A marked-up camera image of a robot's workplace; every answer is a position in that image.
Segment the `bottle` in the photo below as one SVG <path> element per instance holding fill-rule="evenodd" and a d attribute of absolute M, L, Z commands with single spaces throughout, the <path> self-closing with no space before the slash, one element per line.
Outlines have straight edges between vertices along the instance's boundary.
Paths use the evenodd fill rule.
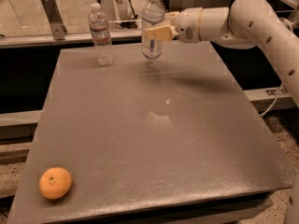
<path fill-rule="evenodd" d="M 99 3 L 91 4 L 92 11 L 89 14 L 89 25 L 94 46 L 98 52 L 98 62 L 100 65 L 113 64 L 112 42 L 106 15 Z"/>
<path fill-rule="evenodd" d="M 156 23 L 164 20 L 164 8 L 159 0 L 149 0 L 142 9 L 142 45 L 143 55 L 149 60 L 159 58 L 163 51 L 163 42 L 147 38 L 145 29 L 154 27 Z"/>

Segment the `plastic water bottle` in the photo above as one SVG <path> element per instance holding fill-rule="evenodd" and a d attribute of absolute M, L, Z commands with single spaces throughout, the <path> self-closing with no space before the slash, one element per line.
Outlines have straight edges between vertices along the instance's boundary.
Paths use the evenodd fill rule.
<path fill-rule="evenodd" d="M 92 3 L 91 7 L 89 25 L 94 46 L 98 51 L 98 62 L 100 65 L 110 65 L 113 63 L 113 56 L 108 21 L 99 3 Z"/>
<path fill-rule="evenodd" d="M 147 38 L 145 29 L 154 27 L 156 23 L 164 20 L 164 8 L 159 0 L 149 0 L 142 9 L 142 45 L 143 55 L 149 60 L 157 59 L 163 51 L 163 42 Z"/>

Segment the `speckled floor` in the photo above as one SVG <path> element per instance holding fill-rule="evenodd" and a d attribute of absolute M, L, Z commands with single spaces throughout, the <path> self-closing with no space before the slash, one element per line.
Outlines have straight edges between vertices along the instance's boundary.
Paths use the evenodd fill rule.
<path fill-rule="evenodd" d="M 299 110 L 270 112 L 265 118 L 273 135 L 285 151 L 292 164 L 299 169 Z M 29 143 L 0 146 L 0 224 L 5 224 L 9 215 L 11 196 L 18 186 Z M 241 220 L 234 224 L 283 224 L 289 201 L 290 190 L 280 190 L 271 196 L 273 205 L 253 219 Z"/>

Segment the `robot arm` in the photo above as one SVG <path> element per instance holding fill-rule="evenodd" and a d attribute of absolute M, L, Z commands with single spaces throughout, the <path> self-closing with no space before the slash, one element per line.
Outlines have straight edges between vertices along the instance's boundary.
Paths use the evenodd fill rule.
<path fill-rule="evenodd" d="M 148 29 L 150 39 L 185 43 L 212 41 L 226 48 L 258 46 L 299 106 L 299 39 L 265 0 L 235 0 L 231 8 L 188 8 L 166 14 Z"/>

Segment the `orange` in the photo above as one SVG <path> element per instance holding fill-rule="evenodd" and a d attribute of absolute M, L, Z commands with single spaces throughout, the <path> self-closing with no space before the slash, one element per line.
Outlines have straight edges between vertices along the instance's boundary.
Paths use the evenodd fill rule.
<path fill-rule="evenodd" d="M 61 167 L 48 169 L 39 179 L 41 194 L 48 199 L 58 199 L 69 191 L 72 184 L 71 174 Z"/>

